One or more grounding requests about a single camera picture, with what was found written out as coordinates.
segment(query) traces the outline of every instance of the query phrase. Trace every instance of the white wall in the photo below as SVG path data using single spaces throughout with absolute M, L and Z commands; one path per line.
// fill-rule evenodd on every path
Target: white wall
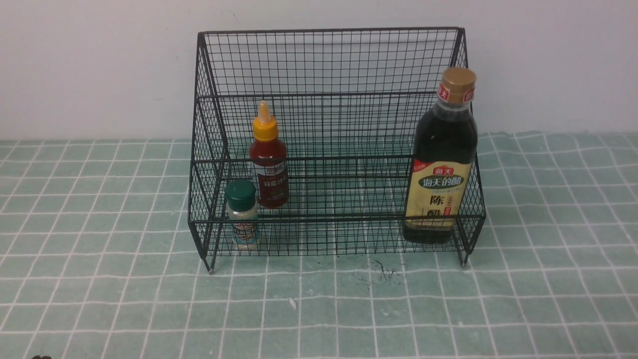
M 463 26 L 479 130 L 638 131 L 637 0 L 2 0 L 0 138 L 189 137 L 198 31 Z

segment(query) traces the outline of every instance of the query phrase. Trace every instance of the yellow nozzle cap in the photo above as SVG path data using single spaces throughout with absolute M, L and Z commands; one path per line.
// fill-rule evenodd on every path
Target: yellow nozzle cap
M 271 115 L 266 101 L 259 103 L 257 117 L 253 121 L 253 136 L 259 141 L 272 141 L 279 135 L 277 119 Z

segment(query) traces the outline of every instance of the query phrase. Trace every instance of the yellow label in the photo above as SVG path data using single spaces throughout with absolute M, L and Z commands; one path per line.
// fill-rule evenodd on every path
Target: yellow label
M 456 162 L 427 164 L 415 160 L 412 165 L 406 216 L 457 215 L 470 168 L 470 164 L 463 165 Z M 447 231 L 454 225 L 454 219 L 408 219 L 406 225 L 415 229 Z

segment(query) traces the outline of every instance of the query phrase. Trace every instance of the wire rack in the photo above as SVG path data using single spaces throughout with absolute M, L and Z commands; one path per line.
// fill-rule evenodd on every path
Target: wire rack
M 415 127 L 450 66 L 467 66 L 462 28 L 200 33 L 188 223 L 207 269 L 219 255 L 428 250 L 467 263 L 486 217 L 476 160 L 452 241 L 401 235 Z M 248 148 L 263 99 L 288 146 L 290 200 L 260 208 L 261 244 L 237 250 L 223 190 L 252 178 Z

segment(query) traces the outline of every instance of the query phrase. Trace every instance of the sauce bottle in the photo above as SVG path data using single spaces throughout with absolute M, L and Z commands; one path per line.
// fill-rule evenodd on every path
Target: sauce bottle
M 255 202 L 255 186 L 246 179 L 232 181 L 224 191 L 226 210 L 230 220 L 256 220 L 257 203 Z M 259 243 L 257 223 L 234 222 L 233 242 L 238 250 L 256 250 Z
M 253 173 L 257 184 L 257 201 L 274 209 L 288 202 L 288 170 L 286 144 L 278 138 L 277 120 L 271 115 L 268 103 L 261 101 L 253 122 L 255 141 L 250 146 Z
M 454 216 L 468 182 L 478 135 L 470 111 L 476 75 L 467 68 L 444 71 L 434 107 L 417 125 L 406 216 Z M 453 218 L 403 222 L 405 240 L 444 244 L 454 230 Z

